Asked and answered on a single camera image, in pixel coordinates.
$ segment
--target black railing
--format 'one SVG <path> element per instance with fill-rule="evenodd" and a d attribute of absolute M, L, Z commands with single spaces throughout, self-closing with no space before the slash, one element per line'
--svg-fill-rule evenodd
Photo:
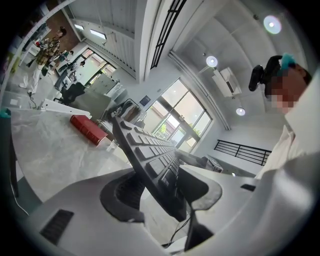
<path fill-rule="evenodd" d="M 158 43 L 155 47 L 154 56 L 151 64 L 151 69 L 158 66 L 162 51 L 167 42 L 168 36 L 170 34 L 171 29 L 173 28 L 176 19 L 182 9 L 184 7 L 187 0 L 173 0 L 170 9 L 166 15 Z"/>
<path fill-rule="evenodd" d="M 257 165 L 264 166 L 271 153 L 270 150 L 253 146 L 241 145 L 218 139 L 214 150 L 223 152 L 236 158 L 241 158 Z"/>

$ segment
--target air conditioner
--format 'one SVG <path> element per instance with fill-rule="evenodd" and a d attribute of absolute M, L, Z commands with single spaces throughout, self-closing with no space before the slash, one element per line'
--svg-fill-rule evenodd
<path fill-rule="evenodd" d="M 239 83 L 229 67 L 220 72 L 215 69 L 213 73 L 214 76 L 212 77 L 212 79 L 214 80 L 224 97 L 232 97 L 241 93 Z"/>

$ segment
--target red book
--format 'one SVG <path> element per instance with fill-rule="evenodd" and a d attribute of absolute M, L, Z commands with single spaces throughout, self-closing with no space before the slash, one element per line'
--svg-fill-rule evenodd
<path fill-rule="evenodd" d="M 95 145 L 99 145 L 99 143 L 107 136 L 107 134 L 86 115 L 74 114 L 71 116 L 70 122 Z"/>

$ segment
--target black keyboard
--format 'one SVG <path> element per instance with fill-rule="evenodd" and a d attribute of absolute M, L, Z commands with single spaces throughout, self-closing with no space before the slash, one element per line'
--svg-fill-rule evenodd
<path fill-rule="evenodd" d="M 177 188 L 177 149 L 170 142 L 118 117 L 113 120 L 112 132 L 152 196 L 169 215 L 180 222 L 185 220 L 186 201 Z"/>

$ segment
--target person wearing headset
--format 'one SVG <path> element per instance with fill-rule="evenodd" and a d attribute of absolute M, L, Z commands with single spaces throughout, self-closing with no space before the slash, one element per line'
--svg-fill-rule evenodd
<path fill-rule="evenodd" d="M 283 56 L 270 58 L 264 77 L 264 94 L 266 98 L 271 100 L 272 106 L 278 108 L 284 114 L 287 114 L 295 106 L 312 80 L 309 72 L 297 64 L 293 56 L 287 53 Z M 279 141 L 274 146 L 264 167 L 255 178 L 261 179 L 265 172 L 276 170 L 282 167 L 285 162 L 305 154 L 306 152 L 302 150 L 295 133 L 285 125 Z"/>
<path fill-rule="evenodd" d="M 23 77 L 23 82 L 19 84 L 21 88 L 30 88 L 28 94 L 35 94 L 38 87 L 38 82 L 42 68 L 48 60 L 55 56 L 60 49 L 60 39 L 67 34 L 66 29 L 61 26 L 56 32 L 56 36 L 52 39 L 45 39 L 37 44 L 40 48 L 35 61 L 32 62 L 28 69 L 28 73 Z"/>

